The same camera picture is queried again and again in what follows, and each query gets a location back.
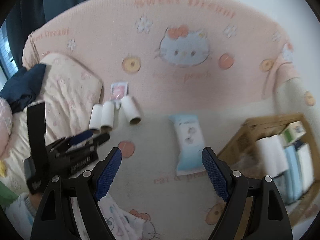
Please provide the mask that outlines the dark blue cloth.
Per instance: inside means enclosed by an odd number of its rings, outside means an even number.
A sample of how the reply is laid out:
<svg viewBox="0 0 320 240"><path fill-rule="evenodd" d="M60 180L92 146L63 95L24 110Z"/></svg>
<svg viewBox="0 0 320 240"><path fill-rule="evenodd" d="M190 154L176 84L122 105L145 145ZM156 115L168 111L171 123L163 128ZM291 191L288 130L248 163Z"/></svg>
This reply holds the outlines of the dark blue cloth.
<svg viewBox="0 0 320 240"><path fill-rule="evenodd" d="M21 112L31 104L40 93L46 64L36 64L27 70L22 67L4 85L1 98L9 104L13 114Z"/></svg>

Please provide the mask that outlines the white spiral notepad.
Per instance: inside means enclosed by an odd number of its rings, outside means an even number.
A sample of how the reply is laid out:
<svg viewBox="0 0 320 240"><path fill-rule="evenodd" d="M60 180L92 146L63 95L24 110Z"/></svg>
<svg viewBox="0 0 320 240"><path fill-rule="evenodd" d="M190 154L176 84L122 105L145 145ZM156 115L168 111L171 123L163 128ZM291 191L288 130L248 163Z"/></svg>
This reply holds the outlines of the white spiral notepad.
<svg viewBox="0 0 320 240"><path fill-rule="evenodd" d="M313 162L308 143L304 143L297 151L302 179L302 191L305 194L314 182Z"/></svg>

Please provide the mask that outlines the cream patterned pillow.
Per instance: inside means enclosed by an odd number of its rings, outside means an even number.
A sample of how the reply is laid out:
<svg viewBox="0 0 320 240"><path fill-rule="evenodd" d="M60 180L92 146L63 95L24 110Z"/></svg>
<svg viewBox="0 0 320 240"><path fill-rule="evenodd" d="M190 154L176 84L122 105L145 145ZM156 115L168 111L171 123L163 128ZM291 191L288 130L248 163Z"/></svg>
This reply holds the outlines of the cream patterned pillow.
<svg viewBox="0 0 320 240"><path fill-rule="evenodd" d="M103 83L83 65L66 55L51 53L41 91L34 101L46 107L46 144L88 129L93 106L99 102ZM26 111L13 116L13 126L2 157L6 176L1 182L15 194L28 191L23 162L30 155Z"/></svg>

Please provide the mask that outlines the pink Hello Kitty blanket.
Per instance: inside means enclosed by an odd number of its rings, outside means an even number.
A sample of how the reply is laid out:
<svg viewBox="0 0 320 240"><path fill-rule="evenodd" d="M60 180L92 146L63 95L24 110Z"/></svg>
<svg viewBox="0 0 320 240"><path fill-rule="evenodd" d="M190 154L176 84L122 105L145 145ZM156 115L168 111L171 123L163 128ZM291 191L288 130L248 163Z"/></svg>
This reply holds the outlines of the pink Hello Kitty blanket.
<svg viewBox="0 0 320 240"><path fill-rule="evenodd" d="M293 63L297 48L272 19L233 0L89 0L33 31L23 64L63 54L103 82L105 100L117 81L129 84L142 121L119 113L100 155L132 146L111 196L146 222L152 239L207 239L220 202L206 172L178 176L173 114L198 116L204 144L247 176L263 175L248 118L264 122L299 114L319 149L319 102Z"/></svg>

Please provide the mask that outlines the white paper roll in box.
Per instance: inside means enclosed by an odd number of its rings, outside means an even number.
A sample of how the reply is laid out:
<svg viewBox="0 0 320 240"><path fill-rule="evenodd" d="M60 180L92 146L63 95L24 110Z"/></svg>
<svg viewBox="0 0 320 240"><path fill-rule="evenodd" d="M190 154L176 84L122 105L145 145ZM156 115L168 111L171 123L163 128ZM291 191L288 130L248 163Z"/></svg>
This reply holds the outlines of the white paper roll in box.
<svg viewBox="0 0 320 240"><path fill-rule="evenodd" d="M255 145L265 175L275 178L289 169L281 136L261 138Z"/></svg>

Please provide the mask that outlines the white paper roll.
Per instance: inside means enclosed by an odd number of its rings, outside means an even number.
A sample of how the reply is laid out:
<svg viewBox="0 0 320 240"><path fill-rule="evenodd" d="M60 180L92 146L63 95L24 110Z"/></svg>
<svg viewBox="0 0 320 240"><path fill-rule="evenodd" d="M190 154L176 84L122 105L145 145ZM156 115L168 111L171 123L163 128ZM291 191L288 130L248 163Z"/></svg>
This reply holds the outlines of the white paper roll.
<svg viewBox="0 0 320 240"><path fill-rule="evenodd" d="M100 126L111 131L114 127L114 103L106 101L102 106Z"/></svg>
<svg viewBox="0 0 320 240"><path fill-rule="evenodd" d="M281 136L261 138L255 145L265 175L275 178L289 169Z"/></svg>
<svg viewBox="0 0 320 240"><path fill-rule="evenodd" d="M123 109L129 124L136 125L141 122L142 117L133 97L129 95L124 96L121 99L121 108Z"/></svg>
<svg viewBox="0 0 320 240"><path fill-rule="evenodd" d="M95 104L93 106L88 129L93 131L94 133L100 133L102 109L103 106L100 104Z"/></svg>

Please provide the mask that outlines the red white sauce sachet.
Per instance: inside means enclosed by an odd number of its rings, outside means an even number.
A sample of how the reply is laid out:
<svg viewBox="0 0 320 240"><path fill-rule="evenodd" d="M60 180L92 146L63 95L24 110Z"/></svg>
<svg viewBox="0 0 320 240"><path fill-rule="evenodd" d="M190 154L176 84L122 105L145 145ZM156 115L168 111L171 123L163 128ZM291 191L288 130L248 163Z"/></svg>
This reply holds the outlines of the red white sauce sachet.
<svg viewBox="0 0 320 240"><path fill-rule="evenodd" d="M127 95L128 83L121 81L111 85L111 101L113 101L117 110L120 109L121 100Z"/></svg>

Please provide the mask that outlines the green white cartoon box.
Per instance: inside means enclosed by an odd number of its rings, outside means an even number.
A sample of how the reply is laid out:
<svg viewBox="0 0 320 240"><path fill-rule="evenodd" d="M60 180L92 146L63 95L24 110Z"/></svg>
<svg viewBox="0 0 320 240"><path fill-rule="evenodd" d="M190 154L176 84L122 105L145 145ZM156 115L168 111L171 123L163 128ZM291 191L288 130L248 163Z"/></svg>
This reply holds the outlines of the green white cartoon box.
<svg viewBox="0 0 320 240"><path fill-rule="evenodd" d="M285 145L291 145L306 134L306 130L301 121L295 121L288 124L282 131Z"/></svg>

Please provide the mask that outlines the blue white tissue pack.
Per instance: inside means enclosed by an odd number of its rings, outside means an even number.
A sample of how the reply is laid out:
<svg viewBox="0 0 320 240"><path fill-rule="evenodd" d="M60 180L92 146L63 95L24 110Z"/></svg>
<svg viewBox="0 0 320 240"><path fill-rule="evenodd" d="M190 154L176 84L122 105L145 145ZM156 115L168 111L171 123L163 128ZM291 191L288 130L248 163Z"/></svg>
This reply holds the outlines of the blue white tissue pack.
<svg viewBox="0 0 320 240"><path fill-rule="evenodd" d="M205 141L197 115L174 114L169 116L179 144L180 153L176 167L177 176L203 172L202 151Z"/></svg>

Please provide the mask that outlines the light blue flat pack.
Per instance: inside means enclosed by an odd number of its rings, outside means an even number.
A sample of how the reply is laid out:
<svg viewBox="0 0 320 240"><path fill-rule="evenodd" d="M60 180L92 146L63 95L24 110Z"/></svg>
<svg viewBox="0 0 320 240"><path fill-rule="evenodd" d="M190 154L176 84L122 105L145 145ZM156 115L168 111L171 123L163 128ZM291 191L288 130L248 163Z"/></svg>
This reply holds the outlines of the light blue flat pack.
<svg viewBox="0 0 320 240"><path fill-rule="evenodd" d="M296 202L302 196L302 182L296 153L293 145L285 148L286 159L289 166L289 169L284 173L287 204Z"/></svg>

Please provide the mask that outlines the brown cardboard box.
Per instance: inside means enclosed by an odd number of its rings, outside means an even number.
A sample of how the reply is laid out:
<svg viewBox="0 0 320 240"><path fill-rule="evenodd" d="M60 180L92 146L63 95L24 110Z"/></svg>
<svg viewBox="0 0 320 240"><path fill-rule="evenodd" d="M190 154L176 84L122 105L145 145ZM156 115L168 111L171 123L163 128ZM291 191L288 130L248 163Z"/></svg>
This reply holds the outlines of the brown cardboard box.
<svg viewBox="0 0 320 240"><path fill-rule="evenodd" d="M308 183L303 184L297 150L286 151L283 131L300 122L305 134L300 137L307 149ZM270 176L284 201L291 226L310 216L319 195L319 116L314 114L283 114L248 118L217 154L247 177L261 179Z"/></svg>

